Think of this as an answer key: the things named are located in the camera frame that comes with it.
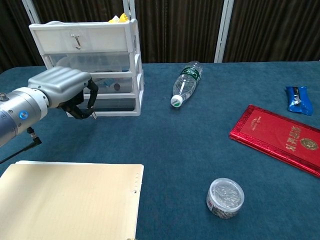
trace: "clear container lid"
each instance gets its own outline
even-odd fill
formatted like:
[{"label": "clear container lid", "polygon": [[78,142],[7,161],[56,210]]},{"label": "clear container lid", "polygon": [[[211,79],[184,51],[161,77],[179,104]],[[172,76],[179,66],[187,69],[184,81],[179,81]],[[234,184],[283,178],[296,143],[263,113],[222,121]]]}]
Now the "clear container lid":
[{"label": "clear container lid", "polygon": [[235,181],[228,178],[218,178],[210,186],[214,204],[225,212],[238,211],[245,200],[242,188]]}]

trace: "plastic water bottle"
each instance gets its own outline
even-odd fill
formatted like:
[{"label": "plastic water bottle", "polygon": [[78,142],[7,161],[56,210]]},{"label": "plastic water bottle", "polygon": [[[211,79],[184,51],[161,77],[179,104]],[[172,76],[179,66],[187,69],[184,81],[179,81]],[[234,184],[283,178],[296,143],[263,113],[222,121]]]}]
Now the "plastic water bottle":
[{"label": "plastic water bottle", "polygon": [[201,75],[202,66],[198,61],[191,61],[184,67],[172,89],[172,106],[179,108],[185,100],[190,98],[198,85]]}]

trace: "paper sheet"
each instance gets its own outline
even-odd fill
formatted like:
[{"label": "paper sheet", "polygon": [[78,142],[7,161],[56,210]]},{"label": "paper sheet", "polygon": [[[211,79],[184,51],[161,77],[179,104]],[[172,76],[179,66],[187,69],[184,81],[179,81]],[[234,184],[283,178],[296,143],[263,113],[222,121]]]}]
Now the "paper sheet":
[{"label": "paper sheet", "polygon": [[12,164],[0,178],[0,239],[134,239],[143,170],[140,164]]}]

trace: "gold emblem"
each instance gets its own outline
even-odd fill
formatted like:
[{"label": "gold emblem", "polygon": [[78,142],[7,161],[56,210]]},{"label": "gold emblem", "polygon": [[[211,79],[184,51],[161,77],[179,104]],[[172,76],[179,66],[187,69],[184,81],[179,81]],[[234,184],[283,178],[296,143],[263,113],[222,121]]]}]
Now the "gold emblem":
[{"label": "gold emblem", "polygon": [[300,143],[306,149],[309,149],[309,150],[317,150],[318,149],[318,144],[309,138],[302,138],[300,140]]}]

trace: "blue table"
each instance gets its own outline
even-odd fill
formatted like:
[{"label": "blue table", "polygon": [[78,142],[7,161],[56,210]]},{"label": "blue table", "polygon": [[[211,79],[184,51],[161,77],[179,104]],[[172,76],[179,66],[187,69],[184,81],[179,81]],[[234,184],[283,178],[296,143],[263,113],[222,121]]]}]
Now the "blue table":
[{"label": "blue table", "polygon": [[[170,106],[182,63],[144,64],[139,117],[76,120],[60,109],[34,125],[43,144],[19,160],[143,164],[139,240],[318,240],[320,180],[229,139],[249,104],[320,128],[320,62],[207,63],[193,96]],[[0,75],[0,92],[27,85],[45,68],[17,67]],[[307,86],[312,116],[287,110],[286,86]],[[30,142],[27,133],[1,147],[3,159]],[[230,178],[245,200],[223,220],[207,208],[211,182]]]}]

